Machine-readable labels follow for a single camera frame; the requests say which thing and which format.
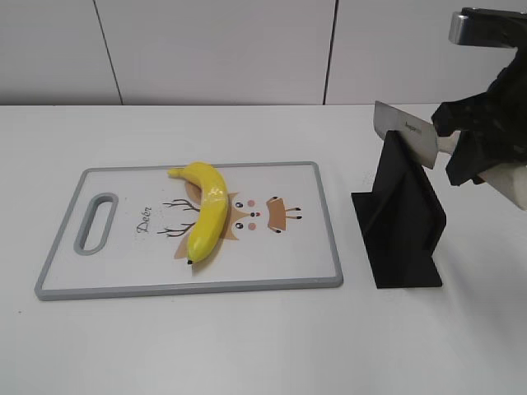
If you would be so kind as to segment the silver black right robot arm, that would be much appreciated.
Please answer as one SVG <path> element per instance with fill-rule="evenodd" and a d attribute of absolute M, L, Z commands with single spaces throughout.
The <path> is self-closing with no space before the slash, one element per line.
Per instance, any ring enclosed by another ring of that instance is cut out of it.
<path fill-rule="evenodd" d="M 468 180 L 500 164 L 526 162 L 526 14 L 464 7 L 452 16 L 453 44 L 517 49 L 510 64 L 483 93 L 446 101 L 431 116 L 438 137 L 459 131 L 445 171 L 450 183 Z"/>

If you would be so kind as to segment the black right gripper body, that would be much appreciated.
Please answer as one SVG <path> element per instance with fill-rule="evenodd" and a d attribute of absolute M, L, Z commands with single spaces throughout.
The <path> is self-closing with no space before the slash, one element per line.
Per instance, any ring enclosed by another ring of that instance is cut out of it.
<path fill-rule="evenodd" d="M 445 171 L 460 186 L 494 166 L 526 162 L 526 50 L 520 49 L 486 91 L 443 102 L 431 116 L 438 137 L 459 132 Z"/>

